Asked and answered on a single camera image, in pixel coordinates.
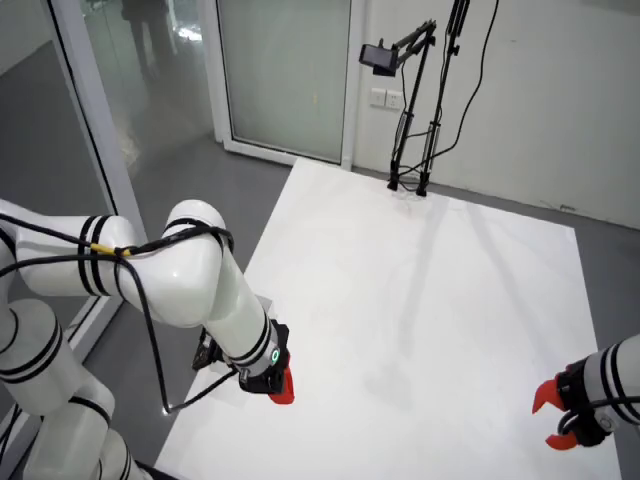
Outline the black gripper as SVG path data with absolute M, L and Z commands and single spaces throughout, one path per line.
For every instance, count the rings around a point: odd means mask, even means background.
M 573 363 L 564 372 L 544 381 L 536 390 L 532 412 L 537 413 L 549 404 L 559 408 L 559 396 L 566 413 L 561 418 L 558 434 L 549 435 L 545 442 L 554 450 L 571 450 L 579 446 L 598 446 L 614 430 L 614 422 L 606 409 L 595 409 L 587 395 L 584 363 Z
M 254 355 L 237 363 L 239 385 L 253 394 L 265 394 L 276 404 L 292 404 L 295 400 L 288 349 L 289 328 L 269 323 L 264 340 Z

